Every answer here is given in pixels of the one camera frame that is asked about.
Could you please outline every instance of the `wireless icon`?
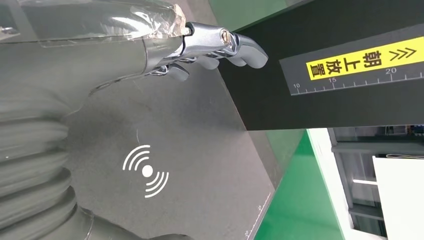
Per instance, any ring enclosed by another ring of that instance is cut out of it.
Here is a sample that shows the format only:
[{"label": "wireless icon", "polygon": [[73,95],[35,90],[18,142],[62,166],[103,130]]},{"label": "wireless icon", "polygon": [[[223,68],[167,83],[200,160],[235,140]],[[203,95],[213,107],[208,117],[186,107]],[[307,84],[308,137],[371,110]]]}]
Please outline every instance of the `wireless icon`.
[{"label": "wireless icon", "polygon": [[[123,162],[122,165],[122,170],[125,171],[125,169],[127,168],[127,163],[130,160],[130,158],[134,155],[134,157],[131,158],[131,161],[129,162],[128,165],[128,170],[131,171],[133,168],[133,165],[135,163],[135,167],[134,170],[137,171],[137,169],[139,168],[140,163],[142,163],[144,160],[148,160],[149,157],[145,156],[147,154],[150,153],[150,151],[145,150],[145,149],[149,149],[150,145],[142,145],[142,146],[138,146],[136,148],[134,148],[125,158],[125,161]],[[150,178],[153,175],[153,167],[151,165],[144,165],[143,168],[141,169],[141,174],[143,175],[143,177],[145,178]],[[156,196],[158,193],[160,193],[165,185],[168,182],[168,178],[170,176],[169,172],[157,172],[156,177],[154,178],[153,181],[146,183],[146,186],[152,186],[150,188],[147,188],[146,194],[144,196],[144,198],[148,199],[151,197]]]}]

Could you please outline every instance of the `dark gray surface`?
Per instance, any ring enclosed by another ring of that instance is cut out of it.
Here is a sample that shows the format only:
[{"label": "dark gray surface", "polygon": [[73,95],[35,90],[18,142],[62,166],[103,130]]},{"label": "dark gray surface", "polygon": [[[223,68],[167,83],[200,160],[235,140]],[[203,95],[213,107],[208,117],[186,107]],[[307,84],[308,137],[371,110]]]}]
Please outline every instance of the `dark gray surface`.
[{"label": "dark gray surface", "polygon": [[354,204],[352,208],[349,208],[349,213],[354,216],[384,221],[382,210],[371,206]]},{"label": "dark gray surface", "polygon": [[334,153],[421,155],[424,153],[424,148],[420,142],[338,142],[331,151]]},{"label": "dark gray surface", "polygon": [[277,189],[283,177],[283,171],[281,169],[282,166],[279,166],[277,158],[274,155],[274,151],[267,137],[267,131],[249,131],[249,134],[272,185]]},{"label": "dark gray surface", "polygon": [[[113,84],[66,119],[78,203],[144,238],[246,239],[274,188],[219,72],[187,69],[185,82]],[[141,172],[122,171],[127,154],[144,144],[153,170],[169,172],[149,199]]]},{"label": "dark gray surface", "polygon": [[291,96],[279,64],[284,58],[424,23],[424,1],[384,3],[311,1],[238,32],[254,39],[269,56],[265,67],[247,69],[238,77],[233,77],[234,66],[225,62],[219,66],[246,128],[420,124],[424,119],[424,112],[417,110],[423,95],[422,80]]}]

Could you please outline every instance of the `yellow sticker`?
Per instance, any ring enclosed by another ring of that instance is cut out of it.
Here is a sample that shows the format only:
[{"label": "yellow sticker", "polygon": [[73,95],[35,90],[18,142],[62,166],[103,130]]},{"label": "yellow sticker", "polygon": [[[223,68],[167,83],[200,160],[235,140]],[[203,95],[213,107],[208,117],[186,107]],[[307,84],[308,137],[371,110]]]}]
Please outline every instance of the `yellow sticker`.
[{"label": "yellow sticker", "polygon": [[399,41],[306,63],[310,80],[424,62],[424,37]]}]

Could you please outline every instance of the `metal bolt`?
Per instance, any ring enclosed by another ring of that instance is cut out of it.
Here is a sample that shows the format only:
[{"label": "metal bolt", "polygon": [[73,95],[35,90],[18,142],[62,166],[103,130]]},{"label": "metal bolt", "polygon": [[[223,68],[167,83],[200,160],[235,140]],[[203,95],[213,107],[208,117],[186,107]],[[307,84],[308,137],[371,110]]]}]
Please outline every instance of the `metal bolt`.
[{"label": "metal bolt", "polygon": [[220,37],[223,44],[228,45],[230,43],[231,34],[227,29],[223,28],[221,30]]}]

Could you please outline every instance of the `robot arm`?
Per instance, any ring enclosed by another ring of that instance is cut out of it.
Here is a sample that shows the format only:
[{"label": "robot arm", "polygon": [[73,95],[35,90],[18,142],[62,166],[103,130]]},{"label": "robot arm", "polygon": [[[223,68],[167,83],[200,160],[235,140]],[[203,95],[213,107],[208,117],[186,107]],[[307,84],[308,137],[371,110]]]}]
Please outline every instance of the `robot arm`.
[{"label": "robot arm", "polygon": [[0,239],[141,240],[78,206],[63,168],[61,118],[111,83],[167,74],[183,81],[189,73],[178,63],[214,69],[222,58],[253,68],[268,59],[252,39],[186,24],[167,3],[0,0]]}]

